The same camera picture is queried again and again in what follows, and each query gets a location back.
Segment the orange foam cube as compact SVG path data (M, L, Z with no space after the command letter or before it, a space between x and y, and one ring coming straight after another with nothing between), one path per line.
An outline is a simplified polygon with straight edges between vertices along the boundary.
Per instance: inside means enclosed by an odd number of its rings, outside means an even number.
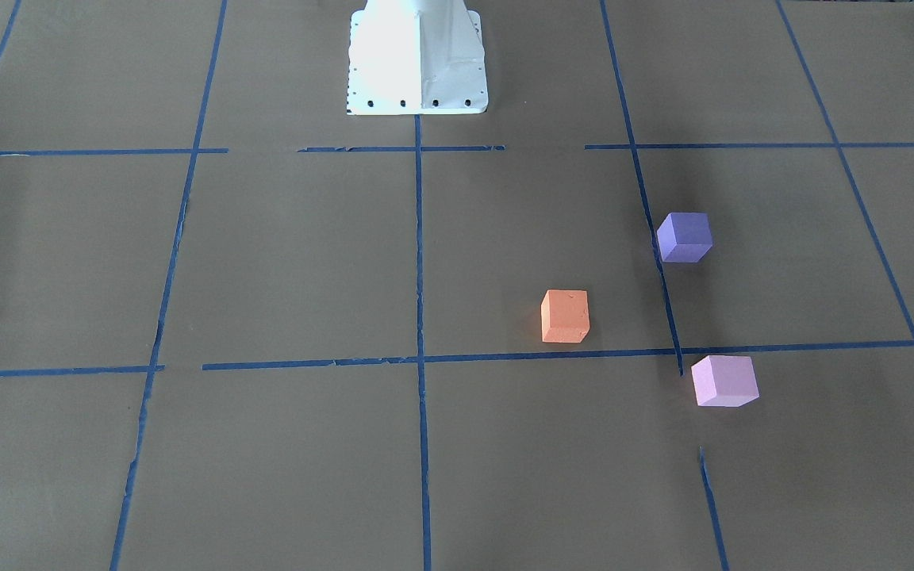
M586 290L549 289L540 305L544 343L581 343L590 330Z

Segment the purple foam cube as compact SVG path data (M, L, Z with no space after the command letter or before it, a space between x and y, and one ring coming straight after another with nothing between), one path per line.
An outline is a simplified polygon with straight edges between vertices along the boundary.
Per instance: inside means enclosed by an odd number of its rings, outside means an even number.
M714 246L707 213L668 213L655 235L664 263L699 263Z

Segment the pink foam cube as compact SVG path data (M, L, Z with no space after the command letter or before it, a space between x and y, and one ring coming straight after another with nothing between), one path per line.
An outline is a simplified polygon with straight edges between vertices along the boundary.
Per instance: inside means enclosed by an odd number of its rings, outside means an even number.
M707 355L690 373L699 406L736 408L759 398L754 363L747 355Z

